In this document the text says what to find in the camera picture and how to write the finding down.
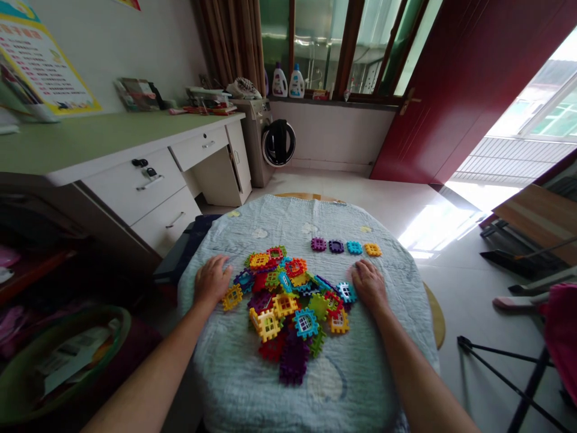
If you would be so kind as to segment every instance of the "green desk top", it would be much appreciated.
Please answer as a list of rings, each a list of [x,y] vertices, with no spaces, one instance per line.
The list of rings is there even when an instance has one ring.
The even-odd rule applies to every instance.
[[[53,124],[21,124],[19,133],[0,135],[0,173],[44,177],[135,146],[243,117],[125,112],[67,118]]]

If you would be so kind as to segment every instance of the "poster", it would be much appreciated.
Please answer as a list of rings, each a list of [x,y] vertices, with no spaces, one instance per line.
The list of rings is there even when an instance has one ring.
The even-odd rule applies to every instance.
[[[0,0],[0,54],[2,75],[13,75],[20,97],[46,104],[55,115],[102,109],[26,1]]]
[[[128,7],[132,7],[136,10],[141,10],[140,9],[140,5],[138,4],[138,0],[115,0],[118,3],[122,3],[123,5],[126,5]]]

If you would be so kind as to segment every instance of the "brown curtain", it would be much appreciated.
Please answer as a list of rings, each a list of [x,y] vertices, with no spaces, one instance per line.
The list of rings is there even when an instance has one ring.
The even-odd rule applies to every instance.
[[[263,38],[258,0],[200,0],[217,80],[248,78],[264,96]]]

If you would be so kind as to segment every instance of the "red door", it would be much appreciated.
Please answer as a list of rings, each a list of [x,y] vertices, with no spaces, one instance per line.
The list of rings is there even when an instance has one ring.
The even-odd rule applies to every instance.
[[[576,25],[573,0],[444,0],[370,178],[445,183]]]

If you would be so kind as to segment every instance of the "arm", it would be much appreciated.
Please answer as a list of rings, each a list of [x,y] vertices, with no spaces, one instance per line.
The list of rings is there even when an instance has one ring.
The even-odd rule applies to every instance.
[[[227,259],[212,257],[198,270],[192,308],[82,432],[160,431],[204,323],[227,292],[233,271],[222,272]]]
[[[411,431],[479,432],[389,308],[379,270],[361,260],[353,270],[353,281],[379,327]]]

